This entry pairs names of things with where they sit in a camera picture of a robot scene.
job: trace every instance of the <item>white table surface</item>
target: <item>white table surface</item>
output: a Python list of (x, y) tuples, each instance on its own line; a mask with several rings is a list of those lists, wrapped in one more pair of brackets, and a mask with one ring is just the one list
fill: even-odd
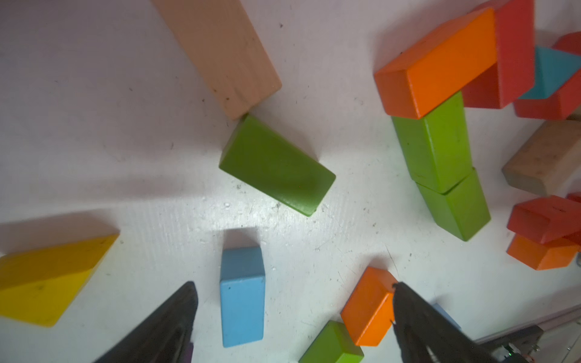
[[(500, 168), (538, 120), (467, 110), (492, 221), (464, 243), (432, 221), (381, 107), (374, 69), (478, 2), (243, 0), (283, 82), (254, 114), (337, 174), (311, 218), (218, 169), (235, 123), (149, 1), (0, 3), (0, 252), (121, 230), (55, 327), (0, 318), (0, 362), (91, 362), (189, 279), (205, 363), (296, 362), (370, 263), (474, 339), (581, 303), (575, 264), (536, 272), (505, 253), (512, 206), (534, 196)], [(538, 42), (580, 19), (579, 1), (538, 0)], [(265, 335), (226, 349), (220, 256), (244, 234), (264, 256)], [(392, 330), (363, 350), (400, 361)]]

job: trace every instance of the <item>yellow triangular prism block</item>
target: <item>yellow triangular prism block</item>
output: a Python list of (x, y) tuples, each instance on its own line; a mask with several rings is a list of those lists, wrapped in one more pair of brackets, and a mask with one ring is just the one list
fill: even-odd
[(0, 258), (0, 315), (53, 326), (119, 235)]

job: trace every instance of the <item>natural wood block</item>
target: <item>natural wood block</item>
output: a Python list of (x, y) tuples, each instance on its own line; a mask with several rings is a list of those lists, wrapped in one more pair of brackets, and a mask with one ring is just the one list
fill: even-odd
[(299, 363), (359, 363), (363, 350), (353, 344), (345, 325), (329, 321)]
[(335, 181), (335, 174), (250, 115), (230, 137), (220, 169), (307, 217)]
[(462, 89), (466, 107), (502, 109), (535, 85), (534, 0), (490, 0), (496, 21), (497, 63)]
[(540, 245), (521, 235), (515, 235), (507, 253), (536, 270), (567, 267), (577, 256), (579, 246), (559, 238)]
[(488, 205), (474, 169), (446, 193), (420, 184), (418, 189), (436, 224), (463, 241), (468, 241), (490, 221)]
[(349, 335), (357, 346), (376, 347), (395, 320), (393, 284), (388, 271), (367, 267), (341, 312)]
[(407, 169), (416, 183), (445, 193), (472, 172), (461, 92), (421, 120), (392, 119)]
[(581, 231), (581, 203), (552, 195), (517, 204), (507, 228), (536, 243), (549, 243)]
[(515, 188), (548, 196), (580, 164), (581, 123), (546, 121), (503, 167), (503, 174)]
[(375, 73), (385, 112), (421, 119), (496, 62), (494, 11), (450, 20)]
[(231, 119), (282, 83), (239, 0), (152, 0)]
[(557, 49), (535, 48), (535, 86), (519, 99), (545, 99), (581, 69), (581, 56)]
[(53, 326), (119, 235), (0, 258), (0, 315)]
[[(581, 32), (561, 37), (553, 49), (581, 55)], [(541, 120), (581, 120), (581, 70), (546, 99), (520, 99), (514, 103), (519, 117)]]

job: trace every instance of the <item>blue wooden block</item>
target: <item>blue wooden block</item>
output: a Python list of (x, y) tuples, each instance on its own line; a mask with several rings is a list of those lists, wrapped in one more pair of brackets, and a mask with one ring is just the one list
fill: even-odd
[(535, 48), (535, 86), (520, 99), (549, 98), (581, 69), (581, 56), (537, 46)]
[(220, 272), (222, 344), (262, 340), (265, 273), (260, 247), (225, 250)]
[(452, 317), (446, 312), (446, 310), (444, 310), (443, 307), (440, 306), (440, 304), (438, 303), (433, 303), (432, 307), (434, 309), (436, 309), (437, 312), (439, 312), (443, 317), (446, 318), (446, 320), (448, 320), (449, 322), (452, 323), (452, 325), (454, 325), (458, 330), (462, 330), (462, 328), (460, 327), (460, 325), (458, 323), (456, 323), (456, 321), (454, 319), (452, 319)]

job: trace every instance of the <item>green wooden block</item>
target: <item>green wooden block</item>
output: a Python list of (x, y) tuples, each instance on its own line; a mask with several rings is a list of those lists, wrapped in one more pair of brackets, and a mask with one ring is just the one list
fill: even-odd
[(472, 171), (462, 92), (421, 120), (392, 117), (411, 178), (438, 193)]
[(335, 181), (335, 174), (250, 115), (230, 137), (220, 169), (307, 217)]
[(475, 169), (447, 193), (441, 194), (420, 184), (418, 188), (436, 224), (461, 240), (468, 241), (490, 221)]
[(351, 340), (345, 324), (329, 321), (299, 363), (358, 363), (363, 350)]

